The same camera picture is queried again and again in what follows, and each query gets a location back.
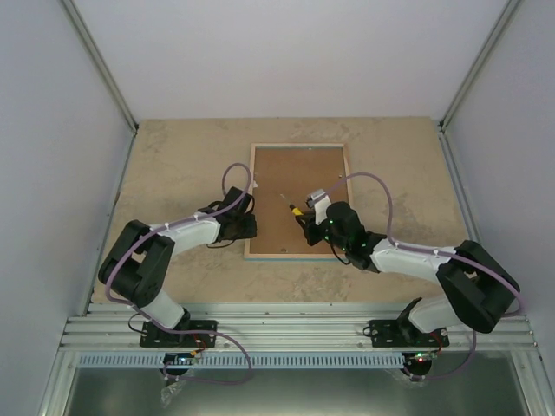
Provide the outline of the yellow handled screwdriver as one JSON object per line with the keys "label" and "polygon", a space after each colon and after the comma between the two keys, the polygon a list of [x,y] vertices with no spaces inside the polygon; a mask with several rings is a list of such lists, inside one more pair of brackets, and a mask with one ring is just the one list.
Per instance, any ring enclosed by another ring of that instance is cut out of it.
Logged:
{"label": "yellow handled screwdriver", "polygon": [[291,213],[295,217],[300,217],[304,214],[295,204],[293,204],[285,195],[283,195],[283,193],[281,193],[280,196],[287,203]]}

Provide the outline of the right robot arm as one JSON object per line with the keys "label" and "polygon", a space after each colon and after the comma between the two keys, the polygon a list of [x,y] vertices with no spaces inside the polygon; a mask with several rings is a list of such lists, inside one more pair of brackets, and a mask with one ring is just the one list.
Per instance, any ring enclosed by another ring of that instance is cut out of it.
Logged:
{"label": "right robot arm", "polygon": [[293,209],[308,245],[325,242],[345,265],[374,273],[399,273],[437,284],[442,293],[411,301],[394,320],[372,320],[376,348],[447,343],[444,330],[464,324],[489,334],[520,292],[519,285],[480,244],[434,248],[392,241],[368,231],[346,202],[321,200],[310,211]]}

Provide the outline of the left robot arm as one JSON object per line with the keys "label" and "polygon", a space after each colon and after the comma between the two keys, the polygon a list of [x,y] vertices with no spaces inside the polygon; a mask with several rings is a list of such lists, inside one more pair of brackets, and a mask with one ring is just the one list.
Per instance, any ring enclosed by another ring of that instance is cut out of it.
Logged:
{"label": "left robot arm", "polygon": [[160,336],[179,346],[190,335],[190,314],[162,286],[170,261],[200,246],[257,236],[254,197],[232,187],[221,201],[171,224],[125,225],[101,264],[98,280],[139,313],[160,325]]}

